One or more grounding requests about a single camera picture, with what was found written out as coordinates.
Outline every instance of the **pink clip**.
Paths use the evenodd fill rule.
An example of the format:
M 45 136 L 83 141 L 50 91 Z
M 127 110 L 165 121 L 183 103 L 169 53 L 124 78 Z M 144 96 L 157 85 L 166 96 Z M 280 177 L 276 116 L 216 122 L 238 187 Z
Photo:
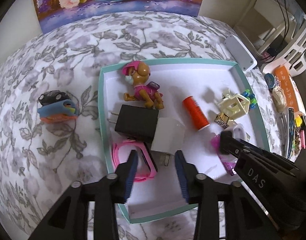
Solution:
M 150 173 L 148 174 L 135 174 L 134 182 L 142 182 L 146 181 L 147 179 L 153 179 L 155 175 L 157 174 L 157 170 L 155 169 L 155 166 L 153 164 L 152 159 L 150 158 L 150 155 L 148 153 L 148 149 L 146 149 L 146 146 L 143 142 L 137 142 L 135 140 L 127 139 L 122 141 L 120 144 L 113 143 L 113 151 L 112 151 L 112 163 L 114 169 L 117 168 L 117 166 L 120 164 L 120 158 L 118 156 L 118 150 L 120 147 L 124 145 L 134 145 L 141 149 L 144 158 L 146 159 L 146 162 L 150 168 Z
M 304 134 L 304 130 L 300 131 L 300 138 L 301 138 L 301 144 L 302 144 L 302 148 L 306 148 L 305 146 L 305 134 Z

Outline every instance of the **white device box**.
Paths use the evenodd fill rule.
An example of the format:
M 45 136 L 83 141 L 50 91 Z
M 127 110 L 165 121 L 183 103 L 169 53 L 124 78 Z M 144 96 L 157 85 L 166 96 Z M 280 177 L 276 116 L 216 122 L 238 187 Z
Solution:
M 251 71 L 256 67 L 257 61 L 255 57 L 253 57 L 238 37 L 231 34 L 226 38 L 224 44 L 236 59 L 243 72 Z

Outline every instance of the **bed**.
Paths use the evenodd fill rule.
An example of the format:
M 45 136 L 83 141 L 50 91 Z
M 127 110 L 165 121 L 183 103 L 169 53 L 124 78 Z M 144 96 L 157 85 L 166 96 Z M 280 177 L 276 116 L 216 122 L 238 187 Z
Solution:
M 230 34 L 227 24 L 206 17 L 123 12 L 62 26 L 18 49 L 0 66 L 0 211 L 30 235 L 72 181 L 90 183 L 106 175 L 97 110 L 101 67 L 166 57 L 234 61 L 223 44 Z M 245 75 L 270 150 L 281 154 L 279 118 L 265 80 L 259 70 Z M 37 99 L 54 89 L 67 91 L 78 104 L 76 121 L 40 121 Z M 120 239 L 187 240 L 194 234 L 196 209 L 144 224 L 129 224 L 116 211 Z M 90 238 L 92 222 L 90 212 Z

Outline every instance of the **pink helmet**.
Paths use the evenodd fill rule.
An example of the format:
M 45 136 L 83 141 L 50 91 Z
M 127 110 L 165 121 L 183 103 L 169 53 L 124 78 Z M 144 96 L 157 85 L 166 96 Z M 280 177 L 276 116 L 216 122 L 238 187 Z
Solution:
M 136 61 L 132 61 L 130 63 L 127 63 L 123 68 L 122 68 L 122 73 L 127 76 L 128 75 L 128 68 L 130 67 L 134 67 L 135 70 L 138 69 L 138 65 L 141 63 L 141 61 L 136 60 Z

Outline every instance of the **white tray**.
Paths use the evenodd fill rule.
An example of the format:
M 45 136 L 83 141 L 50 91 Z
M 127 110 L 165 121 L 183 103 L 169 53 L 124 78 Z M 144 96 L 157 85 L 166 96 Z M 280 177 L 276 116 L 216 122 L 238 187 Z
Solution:
M 202 58 L 152 59 L 144 62 L 151 69 L 149 81 L 161 86 L 159 91 L 163 94 L 165 108 L 159 111 L 159 117 L 173 117 L 186 127 L 182 147 L 186 161 L 193 163 L 199 172 L 216 181 L 229 184 L 240 179 L 238 175 L 227 174 L 210 144 L 211 138 L 222 131 L 214 119 L 220 112 L 216 102 L 221 99 L 223 90 L 229 88 L 232 93 L 251 90 L 239 65 L 235 62 Z M 125 139 L 114 131 L 114 124 L 108 122 L 108 119 L 116 119 L 111 112 L 119 113 L 122 104 L 144 107 L 144 102 L 123 100 L 123 93 L 133 94 L 132 87 L 124 81 L 121 73 L 124 65 L 125 63 L 104 67 L 99 77 L 98 109 L 108 172 L 114 172 L 111 160 L 112 143 Z M 199 132 L 195 130 L 189 115 L 182 107 L 184 98 L 181 91 L 195 98 L 211 124 L 209 127 Z M 243 124 L 251 136 L 250 143 L 269 150 L 258 107 L 239 118 L 237 122 Z M 158 165 L 157 154 L 152 153 L 152 157 Z M 172 156 L 168 167 L 158 165 L 158 173 L 153 180 L 134 183 L 128 202 L 119 206 L 130 223 L 143 223 L 182 213 L 196 205 L 187 205 L 182 198 Z

